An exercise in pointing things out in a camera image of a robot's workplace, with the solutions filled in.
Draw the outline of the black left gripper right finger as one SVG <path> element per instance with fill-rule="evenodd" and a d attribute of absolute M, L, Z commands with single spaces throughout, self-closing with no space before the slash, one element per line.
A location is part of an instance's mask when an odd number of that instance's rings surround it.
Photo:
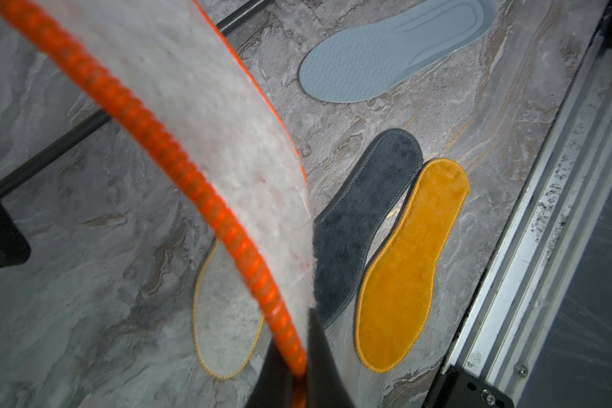
<path fill-rule="evenodd" d="M 307 407 L 354 408 L 329 347 L 316 309 L 309 310 Z"/>

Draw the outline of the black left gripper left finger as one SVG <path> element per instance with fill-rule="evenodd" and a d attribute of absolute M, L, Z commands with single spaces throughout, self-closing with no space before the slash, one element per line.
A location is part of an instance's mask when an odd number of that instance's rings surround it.
<path fill-rule="evenodd" d="M 245 408 L 289 408 L 292 406 L 292 391 L 292 374 L 272 340 Z"/>

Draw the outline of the dark grey shoe insole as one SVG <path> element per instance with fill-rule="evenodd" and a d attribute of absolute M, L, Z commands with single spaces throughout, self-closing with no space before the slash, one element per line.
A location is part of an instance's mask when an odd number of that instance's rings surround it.
<path fill-rule="evenodd" d="M 423 168 L 416 138 L 403 129 L 379 134 L 314 226 L 314 297 L 324 327 L 355 295 L 380 226 Z"/>

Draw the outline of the orange shoe insole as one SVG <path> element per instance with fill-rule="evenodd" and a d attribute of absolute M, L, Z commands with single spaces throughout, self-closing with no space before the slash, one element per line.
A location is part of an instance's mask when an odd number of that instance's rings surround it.
<path fill-rule="evenodd" d="M 470 190 L 464 169 L 440 158 L 424 166 L 408 191 L 360 287 L 355 347 L 369 370 L 393 370 L 422 334 L 433 304 L 438 261 Z"/>
<path fill-rule="evenodd" d="M 212 377 L 228 380 L 248 364 L 265 318 L 224 244 L 216 240 L 202 263 L 192 304 L 197 360 Z"/>

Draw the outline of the white shoe insole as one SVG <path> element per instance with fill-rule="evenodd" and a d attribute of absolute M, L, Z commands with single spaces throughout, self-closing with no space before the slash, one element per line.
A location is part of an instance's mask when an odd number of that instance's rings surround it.
<path fill-rule="evenodd" d="M 305 57 L 300 85 L 324 102 L 379 97 L 474 42 L 490 29 L 495 16 L 492 1 L 425 1 L 386 20 L 343 30 Z"/>

